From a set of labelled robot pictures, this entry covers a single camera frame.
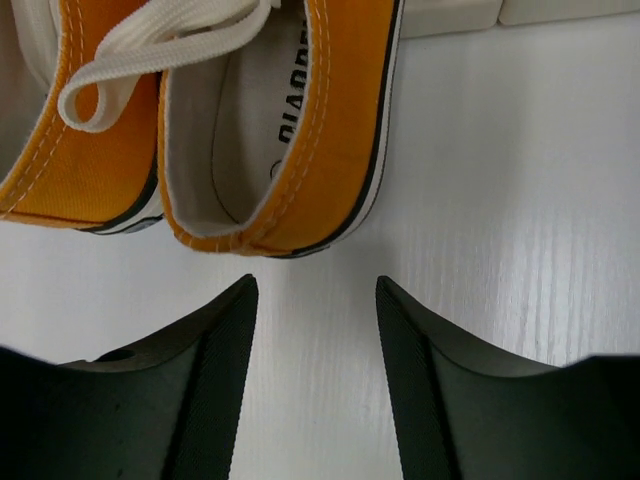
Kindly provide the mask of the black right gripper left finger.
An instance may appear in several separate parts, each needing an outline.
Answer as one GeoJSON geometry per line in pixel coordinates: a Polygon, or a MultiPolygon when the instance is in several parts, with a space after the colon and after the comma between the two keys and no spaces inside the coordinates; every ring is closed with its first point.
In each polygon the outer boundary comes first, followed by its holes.
{"type": "Polygon", "coordinates": [[[258,287],[214,300],[94,361],[1,352],[5,479],[225,479],[252,350],[258,287]]]}

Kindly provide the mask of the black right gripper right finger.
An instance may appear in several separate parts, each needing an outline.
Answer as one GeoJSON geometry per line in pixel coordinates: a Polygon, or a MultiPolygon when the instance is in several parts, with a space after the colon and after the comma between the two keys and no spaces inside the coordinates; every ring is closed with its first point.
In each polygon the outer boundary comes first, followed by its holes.
{"type": "Polygon", "coordinates": [[[376,284],[406,479],[635,479],[639,359],[554,367],[469,333],[392,279],[376,284]]]}

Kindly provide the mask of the orange canvas sneaker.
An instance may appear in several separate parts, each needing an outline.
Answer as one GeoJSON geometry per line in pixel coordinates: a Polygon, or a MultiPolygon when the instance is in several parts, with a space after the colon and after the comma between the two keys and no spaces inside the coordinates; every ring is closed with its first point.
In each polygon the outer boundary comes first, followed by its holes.
{"type": "Polygon", "coordinates": [[[58,97],[139,1],[1,4],[1,217],[112,235],[163,217],[157,180],[158,84],[143,76],[115,125],[77,131],[58,97]]]}
{"type": "Polygon", "coordinates": [[[384,171],[400,1],[148,1],[64,85],[64,122],[115,125],[159,74],[164,215],[201,252],[295,258],[349,235],[384,171]]]}

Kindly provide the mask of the cream black shoe shelf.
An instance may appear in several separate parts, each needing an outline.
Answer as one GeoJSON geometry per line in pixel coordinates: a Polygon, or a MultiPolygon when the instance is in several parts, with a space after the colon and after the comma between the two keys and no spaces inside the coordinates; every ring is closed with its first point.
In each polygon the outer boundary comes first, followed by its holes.
{"type": "Polygon", "coordinates": [[[408,0],[403,39],[633,13],[639,0],[408,0]]]}

